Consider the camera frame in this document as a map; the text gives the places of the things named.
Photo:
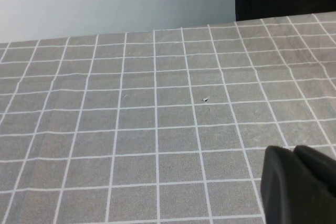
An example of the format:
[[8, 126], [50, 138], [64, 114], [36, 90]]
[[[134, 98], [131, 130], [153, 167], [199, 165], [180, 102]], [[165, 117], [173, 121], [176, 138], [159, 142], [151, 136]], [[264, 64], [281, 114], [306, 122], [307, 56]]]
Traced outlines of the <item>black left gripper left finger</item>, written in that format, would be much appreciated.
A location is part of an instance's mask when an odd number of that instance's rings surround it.
[[266, 223], [335, 223], [335, 195], [293, 151], [267, 147], [262, 171]]

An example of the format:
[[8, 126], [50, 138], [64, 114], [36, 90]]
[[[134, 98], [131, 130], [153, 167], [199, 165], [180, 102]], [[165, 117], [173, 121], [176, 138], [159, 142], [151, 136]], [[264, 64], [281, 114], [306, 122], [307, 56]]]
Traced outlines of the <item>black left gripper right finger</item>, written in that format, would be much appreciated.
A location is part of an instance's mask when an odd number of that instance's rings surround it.
[[305, 145], [296, 146], [293, 152], [314, 177], [321, 181], [332, 195], [335, 195], [335, 160]]

